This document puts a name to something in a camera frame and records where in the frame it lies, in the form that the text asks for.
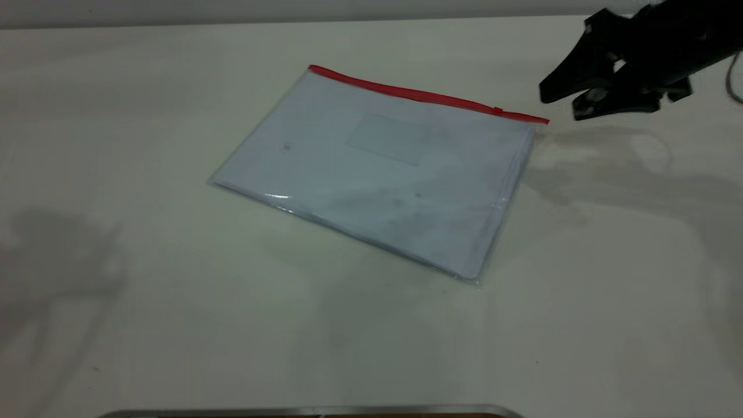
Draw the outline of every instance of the red zipper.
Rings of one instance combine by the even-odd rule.
[[[337,73],[333,70],[328,70],[327,68],[320,67],[319,65],[310,65],[308,69],[317,75],[340,81],[341,83],[360,87],[362,89],[375,91],[381,94],[387,94],[388,96],[402,97],[403,99],[410,99],[418,102],[435,103],[445,106],[458,107],[460,109],[474,110],[475,112],[487,113],[489,115],[500,116],[501,118],[520,120],[521,122],[536,122],[545,124],[550,123],[549,119],[539,118],[532,115],[525,115],[523,113],[506,112],[499,107],[485,106],[484,104],[476,103],[471,100],[458,99],[456,97],[444,96],[443,94],[431,93],[429,91],[404,89],[402,87],[394,87],[388,86],[386,84],[360,80],[358,78],[353,78],[341,73]]]

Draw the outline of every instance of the transparent plastic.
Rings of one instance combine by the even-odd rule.
[[[477,281],[533,132],[308,71],[211,180]]]

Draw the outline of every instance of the white table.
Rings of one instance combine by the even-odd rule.
[[[742,415],[729,61],[656,114],[577,123],[537,85],[582,30],[534,17],[3,31],[0,416]],[[311,63],[552,119],[481,288],[207,185]]]

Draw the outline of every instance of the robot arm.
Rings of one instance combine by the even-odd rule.
[[[666,0],[632,18],[603,9],[539,92],[552,103],[588,89],[573,100],[576,120],[655,112],[665,94],[672,102],[692,94],[689,75],[742,48],[742,0]]]

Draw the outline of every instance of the cable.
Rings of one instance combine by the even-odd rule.
[[[727,90],[727,95],[730,96],[731,99],[733,99],[737,103],[743,104],[743,97],[741,97],[733,89],[733,67],[736,66],[736,62],[738,62],[738,58],[740,56],[741,53],[738,52],[733,58],[733,61],[730,63],[730,67],[727,69],[727,76],[725,77],[725,90]]]

